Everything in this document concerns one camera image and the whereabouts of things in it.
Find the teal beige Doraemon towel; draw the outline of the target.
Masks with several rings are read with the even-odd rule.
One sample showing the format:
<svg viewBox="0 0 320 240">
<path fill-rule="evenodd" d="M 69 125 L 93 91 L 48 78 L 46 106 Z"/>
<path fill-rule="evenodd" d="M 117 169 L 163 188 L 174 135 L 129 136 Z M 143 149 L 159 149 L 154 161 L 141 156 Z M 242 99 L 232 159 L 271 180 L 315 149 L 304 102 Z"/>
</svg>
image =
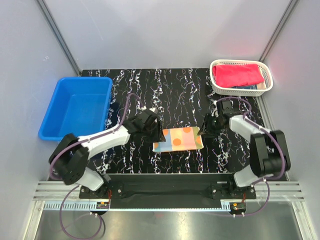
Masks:
<svg viewBox="0 0 320 240">
<path fill-rule="evenodd" d="M 265 90 L 266 84 L 264 82 L 255 84 L 255 85 L 246 85 L 246 86 L 234 86 L 233 89 L 245 89 L 245 90 Z"/>
</svg>

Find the orange patterned towel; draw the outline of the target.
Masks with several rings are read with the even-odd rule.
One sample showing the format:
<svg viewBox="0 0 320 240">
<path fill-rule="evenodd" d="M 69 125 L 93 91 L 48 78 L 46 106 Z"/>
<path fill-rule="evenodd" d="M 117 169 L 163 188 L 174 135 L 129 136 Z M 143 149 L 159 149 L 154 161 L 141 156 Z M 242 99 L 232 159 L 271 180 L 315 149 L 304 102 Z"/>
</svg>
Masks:
<svg viewBox="0 0 320 240">
<path fill-rule="evenodd" d="M 200 128 L 197 126 L 163 129 L 164 142 L 153 143 L 153 152 L 169 153 L 204 148 L 202 137 L 198 135 Z"/>
</svg>

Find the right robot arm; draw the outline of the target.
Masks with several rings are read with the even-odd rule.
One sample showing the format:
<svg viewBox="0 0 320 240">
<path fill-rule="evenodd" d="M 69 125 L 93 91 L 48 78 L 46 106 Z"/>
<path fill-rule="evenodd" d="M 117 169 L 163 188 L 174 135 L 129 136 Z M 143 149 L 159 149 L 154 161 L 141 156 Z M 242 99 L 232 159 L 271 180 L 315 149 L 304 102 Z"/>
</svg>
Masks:
<svg viewBox="0 0 320 240">
<path fill-rule="evenodd" d="M 254 193 L 255 184 L 278 180 L 291 168 L 285 134 L 253 122 L 248 112 L 233 108 L 231 100 L 217 100 L 217 112 L 205 115 L 198 136 L 212 138 L 223 129 L 237 133 L 250 143 L 249 165 L 230 175 L 226 183 L 212 184 L 213 199 L 243 199 Z"/>
</svg>

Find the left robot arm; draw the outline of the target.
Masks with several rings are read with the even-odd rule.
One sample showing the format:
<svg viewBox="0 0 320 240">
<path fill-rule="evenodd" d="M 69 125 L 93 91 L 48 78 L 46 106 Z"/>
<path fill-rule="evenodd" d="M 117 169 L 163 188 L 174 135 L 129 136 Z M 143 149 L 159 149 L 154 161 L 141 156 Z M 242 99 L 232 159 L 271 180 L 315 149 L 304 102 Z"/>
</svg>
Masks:
<svg viewBox="0 0 320 240">
<path fill-rule="evenodd" d="M 166 141 L 157 108 L 147 108 L 111 129 L 92 135 L 65 135 L 48 160 L 50 170 L 55 171 L 65 185 L 81 185 L 95 197 L 103 198 L 108 193 L 110 178 L 90 169 L 89 160 L 133 140 L 150 143 Z"/>
</svg>

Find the pink towel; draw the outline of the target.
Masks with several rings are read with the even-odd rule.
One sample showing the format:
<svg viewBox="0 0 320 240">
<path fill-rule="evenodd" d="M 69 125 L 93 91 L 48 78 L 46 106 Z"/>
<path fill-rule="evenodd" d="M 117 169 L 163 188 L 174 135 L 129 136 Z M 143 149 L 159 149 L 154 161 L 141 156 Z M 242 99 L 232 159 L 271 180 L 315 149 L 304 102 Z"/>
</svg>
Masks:
<svg viewBox="0 0 320 240">
<path fill-rule="evenodd" d="M 212 67 L 212 73 L 216 84 L 222 88 L 257 85 L 265 81 L 257 64 L 220 64 Z"/>
</svg>

